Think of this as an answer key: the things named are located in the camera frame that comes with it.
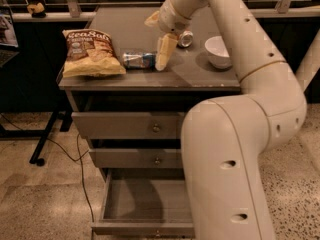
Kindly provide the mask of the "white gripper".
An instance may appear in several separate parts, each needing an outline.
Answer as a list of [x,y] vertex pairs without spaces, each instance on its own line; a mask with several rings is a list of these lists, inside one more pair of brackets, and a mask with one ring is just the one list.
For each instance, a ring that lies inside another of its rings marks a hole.
[[149,16],[144,24],[156,27],[167,33],[158,39],[155,68],[162,71],[175,51],[178,37],[190,25],[192,7],[187,2],[165,0],[158,11]]

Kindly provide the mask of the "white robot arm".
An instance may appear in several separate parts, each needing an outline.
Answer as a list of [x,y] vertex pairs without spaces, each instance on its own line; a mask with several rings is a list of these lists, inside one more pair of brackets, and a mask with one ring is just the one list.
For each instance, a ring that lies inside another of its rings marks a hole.
[[261,153],[301,128],[306,99],[289,64],[242,0],[165,0],[149,25],[178,37],[209,7],[241,92],[186,114],[181,153],[196,240],[276,240],[260,178]]

